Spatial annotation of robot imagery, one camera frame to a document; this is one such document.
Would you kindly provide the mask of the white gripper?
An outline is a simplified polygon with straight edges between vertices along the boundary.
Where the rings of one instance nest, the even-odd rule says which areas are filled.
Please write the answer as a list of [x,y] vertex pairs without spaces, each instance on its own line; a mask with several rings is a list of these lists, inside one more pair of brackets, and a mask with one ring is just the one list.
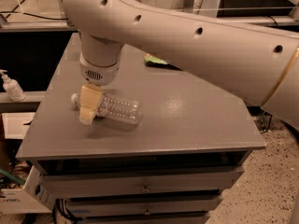
[[99,86],[106,86],[115,79],[120,68],[120,54],[104,52],[88,56],[81,52],[79,63],[82,77],[90,82],[81,88],[79,120],[91,125],[102,101],[103,91]]

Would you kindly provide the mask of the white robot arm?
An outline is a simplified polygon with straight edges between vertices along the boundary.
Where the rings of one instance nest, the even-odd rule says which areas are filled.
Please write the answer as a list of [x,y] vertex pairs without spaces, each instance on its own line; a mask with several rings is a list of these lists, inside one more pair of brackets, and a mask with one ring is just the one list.
[[128,44],[256,105],[299,129],[296,33],[145,6],[136,0],[63,0],[81,34],[81,74],[112,82]]

